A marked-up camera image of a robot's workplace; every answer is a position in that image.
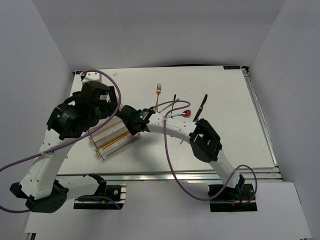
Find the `black spoon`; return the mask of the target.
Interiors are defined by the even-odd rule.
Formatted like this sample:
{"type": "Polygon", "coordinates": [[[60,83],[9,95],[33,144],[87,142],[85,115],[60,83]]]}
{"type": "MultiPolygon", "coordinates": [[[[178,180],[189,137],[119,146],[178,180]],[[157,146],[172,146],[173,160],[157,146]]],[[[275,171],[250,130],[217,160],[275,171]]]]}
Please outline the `black spoon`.
{"type": "Polygon", "coordinates": [[[174,94],[174,96],[173,96],[173,102],[172,102],[172,106],[171,106],[171,112],[170,112],[171,115],[172,115],[172,111],[173,111],[173,108],[174,108],[174,105],[175,105],[175,102],[176,102],[176,98],[177,98],[177,95],[174,94]]]}

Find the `iridescent rainbow spoon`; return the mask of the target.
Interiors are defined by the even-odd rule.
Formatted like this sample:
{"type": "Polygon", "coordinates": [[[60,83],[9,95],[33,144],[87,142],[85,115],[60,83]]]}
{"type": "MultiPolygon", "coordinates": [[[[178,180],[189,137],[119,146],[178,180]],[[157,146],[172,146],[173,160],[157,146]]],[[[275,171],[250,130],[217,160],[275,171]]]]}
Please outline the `iridescent rainbow spoon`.
{"type": "Polygon", "coordinates": [[[184,117],[184,118],[188,118],[188,117],[191,116],[191,114],[192,114],[192,111],[189,110],[189,109],[187,109],[187,110],[183,111],[183,112],[180,113],[180,114],[171,114],[171,115],[169,115],[169,117],[170,117],[170,118],[174,118],[174,117],[184,117]]]}

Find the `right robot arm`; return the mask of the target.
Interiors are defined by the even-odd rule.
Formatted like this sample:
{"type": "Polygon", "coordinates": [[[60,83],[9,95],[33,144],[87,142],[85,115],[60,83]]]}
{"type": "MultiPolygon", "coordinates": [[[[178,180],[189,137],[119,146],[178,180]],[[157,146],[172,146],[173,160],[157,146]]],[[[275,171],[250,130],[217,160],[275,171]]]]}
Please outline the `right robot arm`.
{"type": "Polygon", "coordinates": [[[170,118],[167,115],[161,115],[153,109],[136,110],[129,105],[125,105],[117,113],[117,116],[132,135],[140,132],[164,135],[165,154],[171,174],[182,190],[190,197],[200,201],[206,200],[191,194],[179,182],[170,160],[167,136],[190,144],[194,156],[198,160],[209,164],[220,177],[223,186],[211,199],[218,197],[224,190],[226,195],[233,200],[243,195],[245,179],[226,158],[222,149],[221,138],[207,120],[202,118],[196,122],[185,122],[170,118]]]}

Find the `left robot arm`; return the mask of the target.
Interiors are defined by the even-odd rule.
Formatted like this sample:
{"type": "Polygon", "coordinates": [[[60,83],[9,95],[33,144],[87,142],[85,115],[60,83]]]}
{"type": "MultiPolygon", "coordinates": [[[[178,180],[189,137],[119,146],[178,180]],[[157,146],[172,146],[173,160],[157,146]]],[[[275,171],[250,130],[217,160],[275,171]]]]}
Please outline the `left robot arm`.
{"type": "Polygon", "coordinates": [[[107,86],[99,81],[83,83],[52,111],[39,153],[21,159],[33,160],[26,176],[10,186],[10,191],[24,199],[29,212],[53,213],[71,199],[96,199],[105,196],[106,182],[95,173],[76,178],[57,179],[73,145],[106,125],[120,111],[121,92],[116,82],[107,86]]]}

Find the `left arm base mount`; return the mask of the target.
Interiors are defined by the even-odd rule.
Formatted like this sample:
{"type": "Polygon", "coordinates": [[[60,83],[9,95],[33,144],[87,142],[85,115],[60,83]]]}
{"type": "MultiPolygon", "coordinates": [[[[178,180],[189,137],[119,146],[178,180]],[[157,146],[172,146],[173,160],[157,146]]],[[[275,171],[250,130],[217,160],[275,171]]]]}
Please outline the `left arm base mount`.
{"type": "Polygon", "coordinates": [[[93,196],[79,197],[74,200],[75,210],[121,210],[127,193],[125,184],[107,184],[93,196]]]}

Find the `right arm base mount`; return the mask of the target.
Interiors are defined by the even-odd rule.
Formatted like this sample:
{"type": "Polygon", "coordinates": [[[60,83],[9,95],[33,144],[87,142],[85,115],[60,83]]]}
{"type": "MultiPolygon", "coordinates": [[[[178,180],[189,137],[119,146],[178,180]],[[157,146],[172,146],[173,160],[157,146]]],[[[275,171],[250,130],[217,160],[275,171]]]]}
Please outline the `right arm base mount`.
{"type": "Polygon", "coordinates": [[[236,213],[236,212],[257,212],[256,197],[247,203],[254,196],[252,184],[245,184],[240,195],[237,195],[231,188],[226,187],[216,198],[209,201],[211,213],[236,213]]]}

